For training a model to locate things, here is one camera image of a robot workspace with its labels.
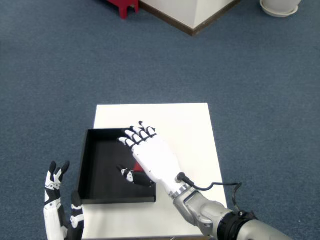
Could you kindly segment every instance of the white wall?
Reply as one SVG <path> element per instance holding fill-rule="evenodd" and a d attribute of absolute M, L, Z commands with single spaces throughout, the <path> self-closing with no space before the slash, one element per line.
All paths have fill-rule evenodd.
<path fill-rule="evenodd" d="M 199 26 L 233 1 L 234 0 L 198 0 L 193 27 Z"/>
<path fill-rule="evenodd" d="M 142 0 L 142 2 L 194 28 L 198 0 Z"/>
<path fill-rule="evenodd" d="M 141 0 L 194 29 L 234 0 Z"/>

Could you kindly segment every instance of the red stool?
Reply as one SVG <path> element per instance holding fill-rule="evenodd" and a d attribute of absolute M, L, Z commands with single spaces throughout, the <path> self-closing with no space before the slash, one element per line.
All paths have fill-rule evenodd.
<path fill-rule="evenodd" d="M 134 11 L 139 11 L 139 0 L 107 0 L 108 2 L 119 7 L 120 18 L 125 19 L 127 17 L 127 9 L 129 6 L 134 5 Z"/>

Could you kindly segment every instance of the white flower pot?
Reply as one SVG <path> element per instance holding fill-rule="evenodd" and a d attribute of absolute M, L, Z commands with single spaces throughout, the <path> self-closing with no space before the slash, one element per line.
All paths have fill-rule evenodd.
<path fill-rule="evenodd" d="M 260 5 L 267 14 L 285 18 L 298 11 L 298 5 L 302 0 L 260 0 Z"/>

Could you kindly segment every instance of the gray carpet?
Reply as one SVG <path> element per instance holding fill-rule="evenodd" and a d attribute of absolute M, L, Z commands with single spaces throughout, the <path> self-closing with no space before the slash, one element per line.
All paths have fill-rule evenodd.
<path fill-rule="evenodd" d="M 0 238 L 45 239 L 52 160 L 71 162 L 70 214 L 97 104 L 208 102 L 223 180 L 243 182 L 241 208 L 319 239 L 319 9 L 304 0 L 277 19 L 242 0 L 190 37 L 143 10 L 121 20 L 102 0 L 1 1 Z"/>

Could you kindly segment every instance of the red chair leg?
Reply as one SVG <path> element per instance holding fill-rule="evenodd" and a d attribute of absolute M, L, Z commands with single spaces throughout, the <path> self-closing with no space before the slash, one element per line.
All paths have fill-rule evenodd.
<path fill-rule="evenodd" d="M 134 11 L 136 13 L 139 11 L 139 0 L 134 1 Z"/>
<path fill-rule="evenodd" d="M 125 19 L 127 17 L 127 8 L 119 7 L 120 18 Z"/>

